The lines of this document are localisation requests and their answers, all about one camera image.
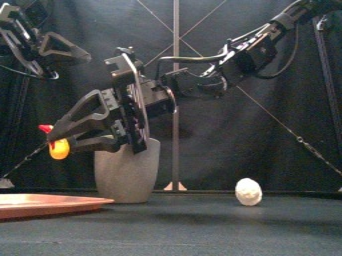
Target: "black curtain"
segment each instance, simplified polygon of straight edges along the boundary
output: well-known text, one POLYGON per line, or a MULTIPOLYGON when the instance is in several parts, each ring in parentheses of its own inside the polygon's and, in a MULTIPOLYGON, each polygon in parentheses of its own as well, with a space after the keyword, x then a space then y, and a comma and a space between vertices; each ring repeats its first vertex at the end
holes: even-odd
MULTIPOLYGON (((181 55, 215 55, 227 38, 235 38, 265 24, 291 2, 181 1, 181 55)), ((134 46, 138 58, 147 64, 146 74, 154 77, 155 57, 173 55, 173 8, 173 1, 152 0, 52 2, 54 11, 42 30, 60 33, 91 53, 92 61, 74 67, 59 67, 58 81, 30 80, 22 118, 16 123, 16 144, 11 155, 2 159, 2 166, 6 166, 2 172, 7 172, 44 141, 38 125, 54 124, 91 90, 111 87, 103 60, 114 57, 116 47, 134 46)), ((341 23, 334 24, 332 33, 336 36, 329 41, 329 49, 341 51, 341 23)), ((341 168, 311 22, 301 26, 299 36, 294 63, 279 78, 249 78, 219 99, 207 96, 178 99, 181 181, 189 189, 231 190, 243 177, 255 179, 266 190, 340 189, 341 176, 313 156, 294 136, 302 136, 341 168)), ((294 33, 290 32, 278 45, 279 54, 263 71, 266 74, 286 63, 293 45, 294 33)), ((333 61, 341 90, 341 58, 336 57, 333 61)), ((209 68, 207 65, 187 67, 195 74, 209 68)), ((162 66, 162 73, 171 70, 170 64, 162 66)), ((8 140, 12 129, 8 127, 12 122, 8 108, 16 106, 15 88, 23 87, 23 78, 8 72, 2 76, 8 79, 4 94, 2 88, 3 146, 8 145, 3 141, 8 140)), ((173 116, 163 115, 150 123, 152 137, 162 142, 155 186, 161 189, 171 181, 173 116)), ((6 147, 2 147, 2 152, 7 152, 6 147)), ((55 161, 44 150, 14 172, 11 179, 19 187, 94 188, 92 153, 78 153, 55 161)))

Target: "yellow ball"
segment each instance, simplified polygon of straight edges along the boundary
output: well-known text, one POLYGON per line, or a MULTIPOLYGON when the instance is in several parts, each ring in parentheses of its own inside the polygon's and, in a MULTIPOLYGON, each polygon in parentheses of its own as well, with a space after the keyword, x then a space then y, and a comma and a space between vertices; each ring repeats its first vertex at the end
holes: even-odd
POLYGON ((70 143, 67 139, 62 139, 54 143, 50 143, 48 148, 50 155, 56 160, 64 159, 70 154, 70 143))

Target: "metal pole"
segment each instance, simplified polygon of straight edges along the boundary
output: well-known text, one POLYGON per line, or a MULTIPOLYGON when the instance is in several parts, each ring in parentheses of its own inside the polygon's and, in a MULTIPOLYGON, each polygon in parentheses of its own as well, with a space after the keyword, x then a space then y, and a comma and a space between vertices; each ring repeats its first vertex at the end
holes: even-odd
MULTIPOLYGON (((174 56, 179 56, 179 0, 174 0, 174 56)), ((173 191, 179 190, 179 107, 173 114, 173 191)))
POLYGON ((334 87, 333 76, 332 76, 332 68, 330 68, 330 63, 327 58, 327 50, 326 50, 326 43, 325 43, 325 37, 323 37, 325 32, 318 31, 317 29, 318 22, 319 22, 319 18, 315 17, 313 19, 315 40, 317 40, 321 63, 322 63, 322 72, 323 72, 323 78, 326 83, 332 117, 333 117, 333 122, 336 127, 338 152, 340 152, 340 156, 342 156, 342 120, 341 120, 341 113, 338 109, 337 93, 336 93, 336 87, 334 87))

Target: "white egg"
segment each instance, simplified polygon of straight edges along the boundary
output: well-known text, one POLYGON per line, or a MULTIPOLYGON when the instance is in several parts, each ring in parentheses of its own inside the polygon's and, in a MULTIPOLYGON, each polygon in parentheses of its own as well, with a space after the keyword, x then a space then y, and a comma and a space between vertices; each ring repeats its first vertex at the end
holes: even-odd
POLYGON ((250 178, 241 179, 235 186, 235 196, 246 206, 254 206, 262 201, 262 188, 250 178))

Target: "plate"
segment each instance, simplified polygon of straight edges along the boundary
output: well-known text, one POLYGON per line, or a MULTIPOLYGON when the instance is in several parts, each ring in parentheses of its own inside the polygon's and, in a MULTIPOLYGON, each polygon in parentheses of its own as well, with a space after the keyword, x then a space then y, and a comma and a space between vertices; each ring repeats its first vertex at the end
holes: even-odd
POLYGON ((0 220, 98 210, 112 199, 46 194, 0 195, 0 220))

